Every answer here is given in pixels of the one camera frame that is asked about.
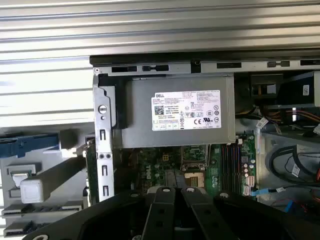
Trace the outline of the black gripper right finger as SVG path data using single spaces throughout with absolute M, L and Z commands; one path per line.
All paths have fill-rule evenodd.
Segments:
M 191 211 L 193 240 L 318 240 L 319 224 L 249 197 L 220 191 L 214 197 L 196 187 L 180 190 Z

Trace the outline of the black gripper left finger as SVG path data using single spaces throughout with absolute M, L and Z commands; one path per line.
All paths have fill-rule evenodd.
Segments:
M 26 240 L 171 240 L 175 189 L 158 187 L 145 196 L 131 190 L 27 234 Z

